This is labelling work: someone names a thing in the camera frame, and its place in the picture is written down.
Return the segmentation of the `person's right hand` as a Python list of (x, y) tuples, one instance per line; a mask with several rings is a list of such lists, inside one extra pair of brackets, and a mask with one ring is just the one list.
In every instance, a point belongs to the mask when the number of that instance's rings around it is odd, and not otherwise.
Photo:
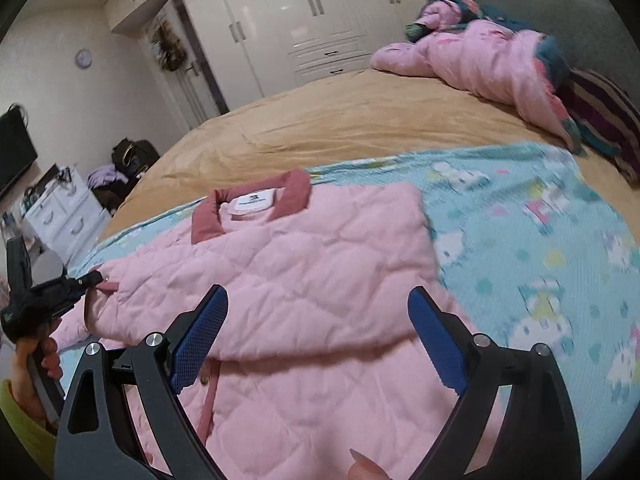
[(353, 448), (349, 453), (354, 463), (349, 467), (347, 480), (390, 480), (390, 476), (367, 456)]

